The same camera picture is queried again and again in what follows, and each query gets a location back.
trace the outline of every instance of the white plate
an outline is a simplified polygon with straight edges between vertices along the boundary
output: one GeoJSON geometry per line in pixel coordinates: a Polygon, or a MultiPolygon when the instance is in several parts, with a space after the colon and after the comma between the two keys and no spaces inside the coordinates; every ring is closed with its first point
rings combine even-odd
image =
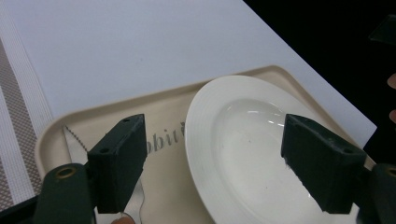
{"type": "Polygon", "coordinates": [[[286,113],[321,119],[280,88],[255,77],[214,79],[195,95],[186,150],[198,192],[217,223],[339,224],[323,213],[280,156],[286,113]]]}

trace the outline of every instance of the gray woven strip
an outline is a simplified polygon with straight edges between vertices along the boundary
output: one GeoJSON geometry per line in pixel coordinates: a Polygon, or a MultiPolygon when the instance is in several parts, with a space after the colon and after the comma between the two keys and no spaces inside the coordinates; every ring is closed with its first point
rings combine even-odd
{"type": "Polygon", "coordinates": [[[11,207],[13,204],[6,174],[4,173],[3,164],[0,160],[0,211],[11,207]]]}
{"type": "Polygon", "coordinates": [[[9,116],[14,127],[15,136],[21,150],[24,164],[28,172],[35,194],[41,189],[41,179],[35,165],[35,131],[26,109],[21,89],[15,78],[6,55],[3,43],[0,41],[0,86],[6,100],[9,116]]]}

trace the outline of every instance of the black background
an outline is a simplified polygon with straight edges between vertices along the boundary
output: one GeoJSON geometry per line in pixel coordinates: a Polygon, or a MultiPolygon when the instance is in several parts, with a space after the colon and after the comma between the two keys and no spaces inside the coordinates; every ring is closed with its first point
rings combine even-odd
{"type": "Polygon", "coordinates": [[[245,2],[336,90],[376,126],[364,150],[377,162],[396,164],[396,46],[369,39],[396,1],[245,2]]]}

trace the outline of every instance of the tray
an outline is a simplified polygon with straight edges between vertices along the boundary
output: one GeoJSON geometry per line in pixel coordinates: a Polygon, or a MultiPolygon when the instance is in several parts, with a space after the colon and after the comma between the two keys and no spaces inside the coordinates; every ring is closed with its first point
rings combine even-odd
{"type": "MultiPolygon", "coordinates": [[[[278,66],[268,66],[234,74],[263,79],[299,99],[316,113],[333,132],[356,145],[291,74],[278,66]]],[[[43,132],[35,146],[40,177],[51,169],[69,163],[64,139],[67,125],[88,148],[92,148],[119,120],[144,113],[148,157],[141,176],[145,202],[143,223],[213,223],[192,181],[184,146],[184,122],[194,97],[208,81],[168,91],[77,111],[56,119],[43,132]]]]}

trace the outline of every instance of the plate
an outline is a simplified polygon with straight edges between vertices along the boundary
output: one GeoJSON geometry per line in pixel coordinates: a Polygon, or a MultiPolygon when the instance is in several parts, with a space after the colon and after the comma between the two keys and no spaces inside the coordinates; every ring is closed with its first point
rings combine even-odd
{"type": "Polygon", "coordinates": [[[194,184],[216,223],[355,223],[322,212],[280,156],[287,113],[319,115],[279,87],[255,77],[219,77],[194,96],[186,118],[194,184]]]}

